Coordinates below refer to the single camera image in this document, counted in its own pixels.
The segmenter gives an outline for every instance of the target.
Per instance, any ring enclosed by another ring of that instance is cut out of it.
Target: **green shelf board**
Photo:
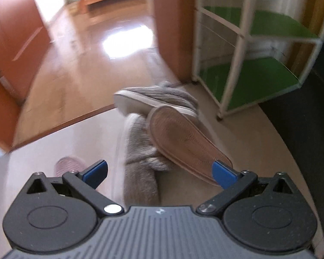
[[[230,63],[200,71],[200,77],[221,102]],[[239,80],[228,110],[262,100],[298,84],[298,79],[281,62],[272,58],[257,58],[243,62]]]
[[[204,9],[238,27],[240,26],[241,8],[205,6]],[[290,16],[259,10],[255,11],[254,14],[251,35],[318,38],[316,34],[311,33],[305,26]]]

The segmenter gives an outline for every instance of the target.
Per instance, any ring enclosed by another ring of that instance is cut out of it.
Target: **brown slipper sole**
[[[214,161],[232,167],[223,154],[189,119],[169,106],[159,106],[148,116],[148,133],[162,155],[198,178],[217,185]]]

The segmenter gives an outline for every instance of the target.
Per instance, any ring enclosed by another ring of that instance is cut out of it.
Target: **screw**
[[[203,203],[199,206],[199,210],[204,213],[211,213],[216,210],[216,206],[214,206],[213,204]]]
[[[120,212],[122,207],[118,204],[109,204],[104,207],[104,211],[110,214],[115,214]]]

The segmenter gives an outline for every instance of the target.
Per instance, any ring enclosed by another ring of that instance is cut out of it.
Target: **white logo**
[[[160,208],[159,210],[156,210],[156,213],[161,215],[161,214],[165,213],[165,210],[163,208]]]

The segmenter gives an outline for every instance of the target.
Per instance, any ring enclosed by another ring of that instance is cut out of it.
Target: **ribbed surface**
[[[268,256],[253,253],[229,239],[215,218],[195,215],[190,207],[132,207],[106,218],[83,245],[54,255],[9,253],[5,259],[262,259],[313,258],[310,253]]]

